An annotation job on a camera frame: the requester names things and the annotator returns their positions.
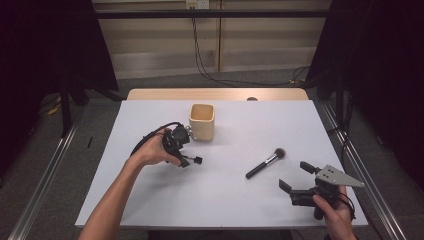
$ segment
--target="black brush handle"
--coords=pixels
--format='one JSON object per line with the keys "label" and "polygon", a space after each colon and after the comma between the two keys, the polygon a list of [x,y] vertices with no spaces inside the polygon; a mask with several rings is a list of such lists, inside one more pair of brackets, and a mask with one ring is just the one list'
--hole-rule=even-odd
{"label": "black brush handle", "polygon": [[255,167],[252,171],[248,172],[246,174],[246,178],[250,179],[251,177],[253,177],[256,173],[258,173],[259,171],[261,171],[262,169],[264,169],[266,167],[266,163],[261,163],[259,164],[257,167]]}

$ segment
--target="hand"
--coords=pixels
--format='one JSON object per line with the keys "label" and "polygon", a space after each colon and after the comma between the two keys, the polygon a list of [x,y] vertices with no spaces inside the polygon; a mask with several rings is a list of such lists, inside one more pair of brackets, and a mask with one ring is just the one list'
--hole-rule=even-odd
{"label": "hand", "polygon": [[[346,187],[340,186],[339,191],[346,194]],[[349,202],[347,197],[343,196],[343,194],[340,194],[340,198]],[[330,206],[330,204],[319,195],[314,195],[313,200],[317,206],[324,211],[328,234],[332,240],[356,239],[352,230],[350,209],[348,206],[340,201]]]}
{"label": "hand", "polygon": [[161,161],[168,161],[174,165],[180,166],[181,161],[168,154],[162,145],[162,137],[165,129],[160,130],[156,135],[144,143],[130,158],[129,161],[134,161],[139,167],[146,165],[154,165]]}

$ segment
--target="black metal bar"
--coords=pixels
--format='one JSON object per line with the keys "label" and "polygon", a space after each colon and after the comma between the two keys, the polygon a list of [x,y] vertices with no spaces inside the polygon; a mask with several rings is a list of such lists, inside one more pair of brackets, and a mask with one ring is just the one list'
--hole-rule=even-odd
{"label": "black metal bar", "polygon": [[353,11],[330,10],[96,10],[99,19],[136,18],[326,18],[345,17]]}

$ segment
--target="gray carpet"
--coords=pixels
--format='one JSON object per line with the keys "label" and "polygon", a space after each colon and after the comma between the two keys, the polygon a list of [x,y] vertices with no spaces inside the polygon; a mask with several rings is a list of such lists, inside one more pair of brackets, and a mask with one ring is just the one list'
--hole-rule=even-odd
{"label": "gray carpet", "polygon": [[[292,79],[293,72],[252,71],[215,73],[211,76],[217,79],[279,84]],[[302,78],[304,78],[304,73],[299,76],[299,79]],[[259,87],[246,83],[233,82],[231,84],[237,87]],[[126,96],[133,88],[228,87],[207,80],[200,74],[121,80],[119,86],[121,89],[119,94],[122,96]],[[293,84],[281,87],[293,87]],[[331,129],[322,109],[322,103],[317,101],[315,89],[309,89],[307,93],[310,99],[315,100],[324,126]],[[79,111],[84,111],[82,122],[58,168],[27,239],[75,239],[79,234],[80,230],[74,226],[74,223],[94,177],[120,106],[119,103],[105,99],[95,92],[89,91],[88,94],[91,101],[85,109],[72,107],[74,116]],[[334,104],[334,97],[329,102]],[[58,145],[60,134],[60,112],[53,116],[40,115],[34,134],[10,167],[4,179],[4,186],[0,189],[0,239],[9,237]],[[379,144],[376,133],[357,107],[354,108],[351,119],[349,137],[400,222],[406,237],[422,239],[424,236],[424,194],[403,172],[390,149]],[[330,135],[330,139],[336,152],[340,154],[341,144],[335,134]],[[349,161],[345,160],[345,162],[346,171],[355,176]],[[378,234],[383,239],[390,239],[366,193],[359,191],[358,198]],[[355,233],[361,239],[379,239],[371,225],[357,228]],[[322,239],[326,231],[322,228],[299,229],[292,231],[292,234],[294,239]],[[146,233],[131,229],[122,230],[119,238],[145,239]]]}

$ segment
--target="forearm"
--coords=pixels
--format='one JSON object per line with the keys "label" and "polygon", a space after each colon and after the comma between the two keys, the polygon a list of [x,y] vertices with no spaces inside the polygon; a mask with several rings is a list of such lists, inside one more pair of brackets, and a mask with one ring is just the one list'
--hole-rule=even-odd
{"label": "forearm", "polygon": [[142,166],[128,159],[91,213],[79,239],[115,239],[131,189]]}

